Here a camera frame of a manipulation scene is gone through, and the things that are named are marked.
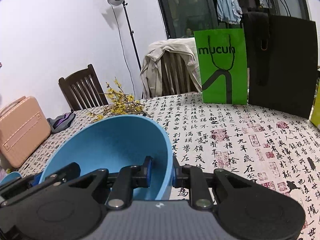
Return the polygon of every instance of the green shopping bag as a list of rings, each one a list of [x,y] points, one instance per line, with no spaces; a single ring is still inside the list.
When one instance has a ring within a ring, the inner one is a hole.
[[[243,29],[194,32],[204,103],[247,104]]]

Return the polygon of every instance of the chair backrest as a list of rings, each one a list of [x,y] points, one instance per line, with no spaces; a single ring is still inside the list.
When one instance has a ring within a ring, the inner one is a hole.
[[[92,64],[67,78],[60,78],[59,85],[74,111],[108,105]]]
[[[180,54],[165,51],[160,60],[163,96],[197,92]]]

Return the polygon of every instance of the black bag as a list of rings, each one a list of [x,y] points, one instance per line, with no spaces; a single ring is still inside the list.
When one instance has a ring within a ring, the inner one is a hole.
[[[244,14],[249,104],[309,118],[317,79],[316,23],[260,12]]]

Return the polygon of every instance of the bag handle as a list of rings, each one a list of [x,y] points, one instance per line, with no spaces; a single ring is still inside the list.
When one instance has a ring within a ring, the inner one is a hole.
[[[12,103],[8,104],[4,109],[2,109],[2,111],[0,112],[0,117],[2,117],[6,112],[8,112],[10,109],[12,109],[13,107],[15,107],[18,103],[20,103],[23,99],[25,99],[26,96],[23,96],[15,101],[13,101]]]

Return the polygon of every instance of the white logo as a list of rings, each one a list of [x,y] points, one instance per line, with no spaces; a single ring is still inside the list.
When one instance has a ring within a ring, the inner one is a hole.
[[[161,203],[161,202],[159,202],[158,204],[156,204],[156,207],[157,207],[157,208],[161,208],[161,207],[163,207],[163,206],[164,206],[164,204]]]

